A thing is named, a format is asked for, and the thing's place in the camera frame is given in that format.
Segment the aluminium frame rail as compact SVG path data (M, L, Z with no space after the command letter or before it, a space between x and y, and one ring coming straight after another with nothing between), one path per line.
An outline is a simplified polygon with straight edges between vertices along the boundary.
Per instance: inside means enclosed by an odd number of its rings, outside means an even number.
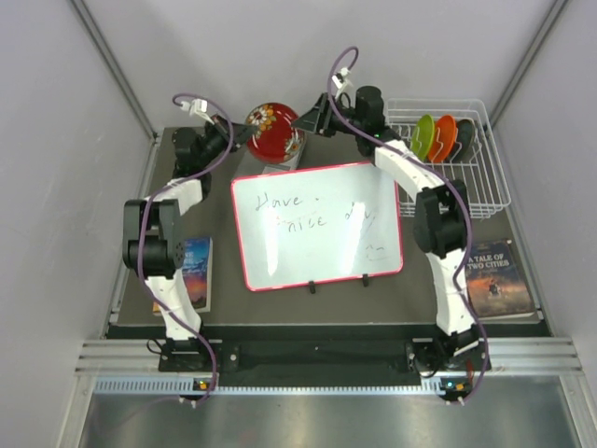
M159 356L141 340L85 341L75 372L88 375L135 375L158 371Z

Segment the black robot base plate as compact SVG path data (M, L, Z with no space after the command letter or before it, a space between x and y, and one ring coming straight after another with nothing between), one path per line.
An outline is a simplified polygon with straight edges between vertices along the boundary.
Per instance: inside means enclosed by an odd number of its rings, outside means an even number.
M263 368L283 374L294 369L333 369L345 373L358 368L383 372L479 370L485 354L482 344L450 356L438 338L413 340L327 339L323 341L233 341L212 342L212 353L197 340L147 344L155 347L160 372L205 372L241 374Z

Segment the lime green plate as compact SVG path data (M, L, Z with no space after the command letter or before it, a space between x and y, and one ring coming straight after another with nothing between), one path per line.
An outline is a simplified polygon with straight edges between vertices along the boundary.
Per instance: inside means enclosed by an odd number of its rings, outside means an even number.
M436 126L431 115L423 115L416 123L411 133L410 150L421 160L425 161L435 141Z

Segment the orange plate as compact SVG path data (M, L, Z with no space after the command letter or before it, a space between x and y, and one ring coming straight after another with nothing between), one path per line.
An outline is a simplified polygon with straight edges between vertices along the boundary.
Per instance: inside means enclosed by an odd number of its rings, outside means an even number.
M427 153L431 163L442 163L451 154L457 136L457 124L453 115L444 115L435 123L434 142Z

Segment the red floral plate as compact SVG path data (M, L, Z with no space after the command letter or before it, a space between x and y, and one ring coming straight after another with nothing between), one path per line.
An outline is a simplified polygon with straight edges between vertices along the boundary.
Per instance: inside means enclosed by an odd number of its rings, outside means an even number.
M282 164L294 159L305 145L304 132L292 126L298 114L288 105L265 103L256 106L245 122L254 126L247 143L251 154L269 164Z

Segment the Jane Eyre book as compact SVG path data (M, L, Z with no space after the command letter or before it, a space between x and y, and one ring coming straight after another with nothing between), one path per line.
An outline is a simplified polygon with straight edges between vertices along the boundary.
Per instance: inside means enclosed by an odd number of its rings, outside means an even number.
M185 241L182 275L193 309L198 313L211 311L213 239L202 236Z

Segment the red framed whiteboard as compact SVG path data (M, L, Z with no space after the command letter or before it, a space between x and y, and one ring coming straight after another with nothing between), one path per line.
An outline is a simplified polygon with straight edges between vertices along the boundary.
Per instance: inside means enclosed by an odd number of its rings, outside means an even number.
M238 177L230 193L251 291L403 268L398 185L368 162Z

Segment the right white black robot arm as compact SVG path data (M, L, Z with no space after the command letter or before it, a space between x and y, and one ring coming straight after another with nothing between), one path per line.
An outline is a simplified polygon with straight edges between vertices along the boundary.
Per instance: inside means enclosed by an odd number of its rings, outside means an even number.
M373 86L358 89L349 107L323 93L292 126L324 137L352 135L359 153L414 201L413 238L430 264L437 299L441 334L434 341L435 365L459 368L479 345L482 333L466 289L472 224L465 183L449 180L419 160L387 123L382 93Z

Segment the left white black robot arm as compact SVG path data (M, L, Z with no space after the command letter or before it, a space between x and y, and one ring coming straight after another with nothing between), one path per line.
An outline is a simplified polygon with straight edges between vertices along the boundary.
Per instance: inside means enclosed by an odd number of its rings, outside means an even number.
M202 341L201 318L184 282L182 217L208 196L211 171L256 131L255 125L229 123L220 115L206 122L200 133L189 127L176 129L172 179L152 195L124 204L123 263L158 305L166 341L172 347L181 345L179 358L195 371L209 364L212 349Z

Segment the Tale of Two Cities book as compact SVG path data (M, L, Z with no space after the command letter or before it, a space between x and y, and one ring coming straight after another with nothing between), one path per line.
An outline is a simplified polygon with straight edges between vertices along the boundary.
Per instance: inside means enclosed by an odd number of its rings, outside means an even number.
M535 303L510 240L474 243L465 277L471 306L480 319L528 317L535 313Z

